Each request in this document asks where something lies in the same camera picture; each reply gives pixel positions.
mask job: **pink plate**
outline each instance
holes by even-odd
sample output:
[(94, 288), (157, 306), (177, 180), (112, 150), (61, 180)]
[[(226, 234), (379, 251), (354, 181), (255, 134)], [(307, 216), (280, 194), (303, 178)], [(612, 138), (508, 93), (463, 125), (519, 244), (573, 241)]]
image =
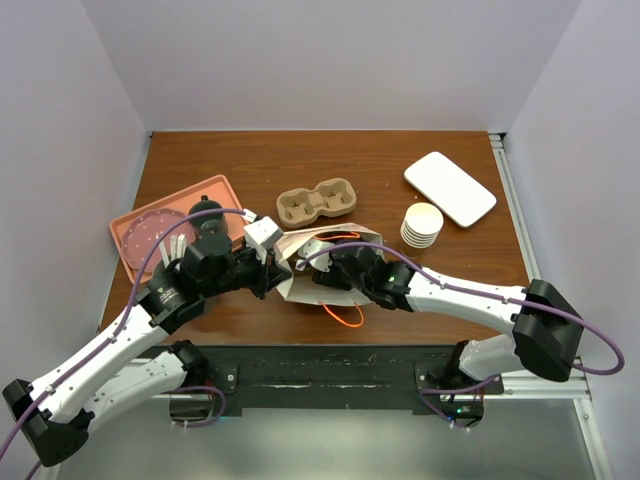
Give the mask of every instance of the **pink plate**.
[[(144, 262), (145, 257), (149, 254), (149, 249), (156, 241), (156, 234), (161, 235), (168, 227), (184, 217), (184, 213), (169, 208), (160, 208), (158, 210), (145, 212), (132, 221), (122, 236), (122, 253), (131, 268), (135, 268), (136, 270), (140, 269), (142, 262)], [(189, 222), (183, 223), (171, 232), (171, 235), (180, 234), (186, 235), (187, 244), (192, 243), (196, 239), (193, 227)], [(171, 235), (162, 241), (167, 249), (168, 255), (171, 255), (169, 248), (169, 238)], [(151, 261), (147, 263), (144, 271), (152, 273), (153, 269), (161, 261), (162, 254), (160, 253), (160, 249), (156, 248), (151, 255)]]

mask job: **paper bag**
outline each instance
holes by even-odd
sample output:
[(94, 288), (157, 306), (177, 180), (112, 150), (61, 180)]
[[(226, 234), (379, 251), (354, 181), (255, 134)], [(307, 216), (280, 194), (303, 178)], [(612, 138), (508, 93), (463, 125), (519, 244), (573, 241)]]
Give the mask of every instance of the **paper bag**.
[[(282, 268), (290, 272), (293, 271), (293, 277), (282, 282), (276, 287), (276, 289), (287, 302), (308, 303), (311, 305), (324, 303), (326, 305), (338, 305), (343, 307), (353, 306), (354, 303), (357, 303), (358, 305), (367, 305), (368, 303), (371, 303), (371, 300), (369, 300), (369, 298), (359, 290), (351, 289), (347, 292), (345, 290), (317, 285), (313, 283), (310, 275), (302, 274), (302, 272), (291, 269), (287, 259), (292, 256), (297, 258), (298, 249), (310, 238), (330, 232), (357, 232), (360, 234), (363, 241), (382, 245), (382, 235), (356, 223), (341, 223), (339, 225), (331, 225), (328, 227), (285, 232), (284, 236), (278, 240), (275, 245), (278, 253), (276, 258), (278, 258), (278, 263)], [(382, 255), (382, 250), (378, 250), (377, 253)], [(313, 267), (311, 267), (311, 265), (307, 266), (307, 270), (312, 268)]]

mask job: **brown wooden tabletop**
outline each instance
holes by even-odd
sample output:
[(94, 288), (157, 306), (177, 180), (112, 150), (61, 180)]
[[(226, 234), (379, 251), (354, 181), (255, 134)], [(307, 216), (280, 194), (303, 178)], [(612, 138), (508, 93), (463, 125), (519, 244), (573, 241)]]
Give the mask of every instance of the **brown wooden tabletop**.
[[(432, 151), (442, 152), (489, 189), (497, 205), (477, 224), (448, 218), (436, 243), (419, 259), (441, 273), (497, 285), (527, 285), (527, 275), (491, 145), (485, 132), (164, 132), (155, 133), (135, 208), (223, 174), (242, 206), (279, 221), (276, 198), (297, 187), (346, 178), (357, 192), (355, 210), (321, 217), (313, 226), (351, 221), (399, 245), (405, 210), (425, 201), (404, 170)], [(102, 321), (122, 311), (131, 282), (118, 264)], [(346, 328), (322, 307), (286, 303), (276, 291), (258, 300), (247, 291), (220, 296), (211, 313), (192, 320), (168, 341), (196, 344), (438, 344), (484, 339), (492, 330), (439, 314), (363, 307), (361, 328)], [(357, 320), (355, 309), (336, 309)]]

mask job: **stacked paper cup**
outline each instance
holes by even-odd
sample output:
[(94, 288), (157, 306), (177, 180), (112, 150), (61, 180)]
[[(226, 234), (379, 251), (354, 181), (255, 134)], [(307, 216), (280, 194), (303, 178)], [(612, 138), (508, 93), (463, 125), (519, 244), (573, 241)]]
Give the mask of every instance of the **stacked paper cup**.
[(400, 228), (402, 253), (417, 258), (422, 250), (433, 245), (444, 224), (442, 212), (429, 203), (416, 203), (407, 209)]

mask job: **gray floor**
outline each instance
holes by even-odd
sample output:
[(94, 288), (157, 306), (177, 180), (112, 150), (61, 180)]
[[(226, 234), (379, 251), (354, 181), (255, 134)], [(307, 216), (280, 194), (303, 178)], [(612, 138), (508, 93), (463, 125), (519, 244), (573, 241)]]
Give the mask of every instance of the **gray floor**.
[(248, 410), (186, 433), (151, 400), (104, 427), (62, 479), (593, 479), (571, 401), (494, 401), (471, 434), (388, 411)]

